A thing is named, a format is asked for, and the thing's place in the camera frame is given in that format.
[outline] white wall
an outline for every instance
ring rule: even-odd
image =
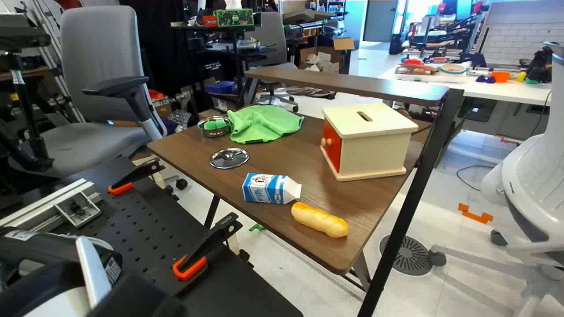
[[[544,41],[564,43],[564,2],[560,0],[493,0],[474,50],[490,29],[483,55],[488,64],[516,64],[532,59]]]

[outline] black cable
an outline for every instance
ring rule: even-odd
[[[530,131],[528,138],[535,133],[535,129],[539,129],[541,122],[542,122],[542,117],[548,113],[548,97],[551,96],[551,92],[546,94],[546,99],[544,99],[544,108],[542,111],[539,113],[539,118],[535,120],[535,126],[534,129]]]
[[[470,185],[468,182],[465,182],[465,180],[460,177],[460,173],[468,171],[468,170],[493,170],[493,166],[479,166],[479,164],[476,164],[476,166],[467,166],[467,168],[461,168],[461,170],[456,171],[456,178],[458,178],[463,185],[470,187],[472,191],[479,191],[477,187]]]

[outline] black metal table leg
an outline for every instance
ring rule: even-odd
[[[220,201],[218,196],[213,196],[209,210],[208,210],[208,215],[206,215],[206,222],[204,222],[206,228],[211,228],[213,217],[216,214],[218,201]]]
[[[419,157],[419,168],[417,173],[409,187],[409,192],[405,196],[405,201],[401,205],[400,215],[393,226],[393,231],[389,235],[389,242],[384,249],[382,259],[373,273],[372,284],[366,291],[364,302],[357,312],[361,317],[372,317],[373,309],[384,291],[386,280],[389,277],[389,272],[393,268],[394,258],[400,252],[401,242],[407,235],[409,224],[417,210],[417,205],[421,201],[421,196],[424,192],[426,182],[430,178],[430,173],[433,171],[433,166],[438,159],[438,154],[442,147],[446,147],[446,140],[451,133],[451,124],[463,103],[463,90],[449,90],[446,97],[442,99],[442,110],[440,115],[433,126],[433,131],[424,145],[424,152]]]

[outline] white chair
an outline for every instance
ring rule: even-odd
[[[564,50],[551,44],[551,108],[546,133],[528,138],[511,152],[481,185],[491,201],[505,201],[527,242],[509,233],[491,233],[514,263],[500,263],[446,247],[431,247],[493,272],[525,279],[514,316],[534,316],[535,305],[553,296],[564,305]]]

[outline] chair armrest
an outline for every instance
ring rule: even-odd
[[[128,99],[134,96],[141,85],[148,83],[146,76],[128,76],[98,81],[91,87],[82,89],[84,96],[104,96],[116,99]]]

